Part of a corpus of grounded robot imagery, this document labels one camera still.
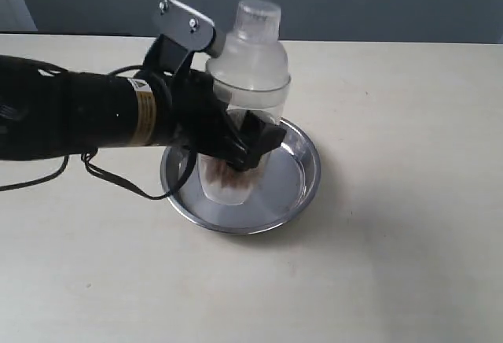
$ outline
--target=table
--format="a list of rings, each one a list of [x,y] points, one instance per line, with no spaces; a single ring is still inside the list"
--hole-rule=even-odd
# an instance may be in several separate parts
[[[151,42],[0,35],[3,54],[90,72],[138,63]],[[0,194],[0,341],[503,340],[503,46],[285,45],[285,117],[323,165],[303,215],[232,238],[72,158]],[[96,163],[160,193],[162,153]],[[58,164],[2,162],[2,183]]]

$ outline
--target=robotic arm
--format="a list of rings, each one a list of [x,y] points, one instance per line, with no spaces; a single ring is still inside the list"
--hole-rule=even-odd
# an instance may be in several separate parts
[[[80,154],[87,171],[141,196],[158,200],[176,193],[188,179],[198,153],[225,160],[235,171],[255,168],[276,149],[285,130],[247,111],[237,127],[227,104],[213,91],[213,78],[191,68],[196,52],[220,55],[225,35],[196,10],[163,0],[155,21],[160,36],[141,65],[109,75],[70,72],[56,65],[0,56],[0,160],[64,157]],[[133,78],[118,76],[135,70]],[[91,164],[106,147],[181,146],[190,151],[178,185],[151,197],[129,181]]]

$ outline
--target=yellow label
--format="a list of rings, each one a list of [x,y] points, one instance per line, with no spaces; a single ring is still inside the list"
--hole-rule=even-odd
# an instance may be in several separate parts
[[[146,146],[156,126],[156,99],[149,84],[143,79],[129,78],[138,101],[138,122],[130,146]]]

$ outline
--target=bolt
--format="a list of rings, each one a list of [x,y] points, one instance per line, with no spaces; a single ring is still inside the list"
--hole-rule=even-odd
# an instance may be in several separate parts
[[[190,31],[195,32],[195,31],[197,31],[197,29],[199,27],[199,22],[197,21],[196,18],[192,18],[191,20],[189,20],[189,26],[190,26]]]
[[[170,3],[168,0],[162,0],[161,2],[159,2],[160,15],[163,15],[165,12],[167,12],[169,7],[170,7]]]

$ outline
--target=metal tray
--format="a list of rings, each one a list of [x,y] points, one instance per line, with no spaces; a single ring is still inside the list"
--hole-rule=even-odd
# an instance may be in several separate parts
[[[204,196],[198,166],[170,203],[193,223],[227,234],[256,234],[279,227],[299,215],[313,200],[321,178],[316,147],[296,125],[283,119],[287,134],[271,153],[264,176],[242,205],[220,205]],[[178,180],[187,152],[167,148],[160,177],[165,190]]]

